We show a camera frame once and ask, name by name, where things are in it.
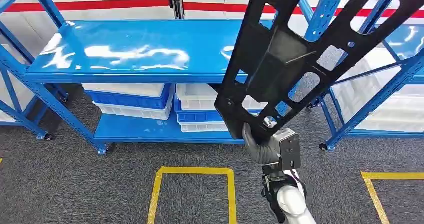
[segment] black cable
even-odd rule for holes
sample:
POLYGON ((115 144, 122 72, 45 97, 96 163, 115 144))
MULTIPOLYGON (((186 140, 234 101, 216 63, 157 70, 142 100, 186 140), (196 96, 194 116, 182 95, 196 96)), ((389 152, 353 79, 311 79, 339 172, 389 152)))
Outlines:
POLYGON ((293 175, 293 178, 294 179, 296 179, 296 181, 298 181, 301 185, 302 185, 302 188, 303 188, 303 193, 305 194, 305 199, 306 199, 306 197, 307 197, 307 195, 308 195, 308 191, 306 190, 306 185, 305 185, 305 183, 303 183, 303 181, 301 181, 297 176, 296 176, 296 174, 295 174, 295 172, 293 171, 293 169, 290 169, 290 172, 291 172, 291 174, 293 175))

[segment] robotic hand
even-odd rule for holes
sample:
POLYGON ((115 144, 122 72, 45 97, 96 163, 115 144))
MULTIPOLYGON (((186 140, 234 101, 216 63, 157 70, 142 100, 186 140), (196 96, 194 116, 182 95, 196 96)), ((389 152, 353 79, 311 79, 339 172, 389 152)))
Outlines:
POLYGON ((316 224, 306 206, 306 187, 294 169, 300 167, 299 135, 282 129, 259 145, 245 123, 242 136, 253 161, 262 165, 262 196, 278 223, 316 224))

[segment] white plastic bin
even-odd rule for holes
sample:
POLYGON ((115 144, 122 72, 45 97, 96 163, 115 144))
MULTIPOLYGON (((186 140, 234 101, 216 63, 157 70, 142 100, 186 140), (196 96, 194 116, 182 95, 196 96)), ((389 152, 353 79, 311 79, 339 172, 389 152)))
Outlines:
MULTIPOLYGON (((342 78, 394 63, 385 48, 375 48, 342 78)), ((400 70, 388 69, 377 74, 347 81, 332 87, 340 105, 345 122, 361 110, 400 70)), ((368 114, 355 129, 423 132, 424 131, 424 85, 406 85, 390 96, 375 111, 368 114)))
POLYGON ((156 120, 168 120, 172 110, 172 99, 175 93, 175 85, 171 86, 169 90, 169 97, 166 102, 165 109, 151 109, 151 108, 141 108, 125 105, 112 105, 112 104, 102 104, 95 103, 93 104, 98 106, 103 114, 135 117, 135 118, 147 118, 147 119, 156 119, 156 120))
POLYGON ((124 95, 134 95, 150 98, 159 98, 164 90, 165 84, 146 83, 83 83, 87 91, 116 93, 124 95))
MULTIPOLYGON (((176 96, 181 101, 183 111, 214 111, 218 93, 208 84, 177 84, 176 96)), ((243 107, 246 110, 262 110, 268 102, 258 103, 246 96, 243 107)))
POLYGON ((178 122, 183 133, 226 132, 227 125, 223 121, 216 122, 178 122))

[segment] gray carpet floor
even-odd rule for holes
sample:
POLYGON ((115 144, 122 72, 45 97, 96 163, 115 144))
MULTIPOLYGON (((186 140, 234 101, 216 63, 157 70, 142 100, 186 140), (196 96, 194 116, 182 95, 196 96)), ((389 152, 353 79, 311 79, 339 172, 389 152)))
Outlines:
MULTIPOLYGON (((301 83, 299 92, 309 86, 301 83)), ((90 129, 100 111, 79 86, 68 86, 68 108, 90 129)), ((140 224, 147 222, 155 174, 162 166, 234 170, 239 224, 275 223, 261 196, 261 168, 244 146, 122 143, 97 156, 65 122, 49 112, 46 142, 21 127, 0 128, 0 224, 140 224)), ((305 110, 288 127, 301 137, 300 176, 317 223, 381 223, 360 171, 424 172, 421 139, 343 139, 335 151, 321 108, 305 110)), ((373 181, 392 224, 424 223, 424 180, 373 181)), ((229 222, 224 175, 164 174, 157 224, 229 222)))

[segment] shelf caster wheel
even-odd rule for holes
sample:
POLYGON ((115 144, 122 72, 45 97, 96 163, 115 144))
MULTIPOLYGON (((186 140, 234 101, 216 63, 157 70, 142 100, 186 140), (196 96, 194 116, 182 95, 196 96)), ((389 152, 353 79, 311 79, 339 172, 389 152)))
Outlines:
POLYGON ((106 154, 113 153, 115 151, 115 148, 117 147, 117 144, 113 142, 106 148, 106 154))
POLYGON ((329 148, 327 147, 327 144, 321 143, 321 144, 319 144, 319 149, 321 151, 325 152, 325 151, 328 151, 329 148))
POLYGON ((66 104, 66 103, 68 103, 68 97, 61 97, 61 98, 59 98, 59 101, 66 104))
POLYGON ((46 134, 43 138, 44 141, 49 142, 51 140, 53 140, 54 136, 52 134, 46 134))

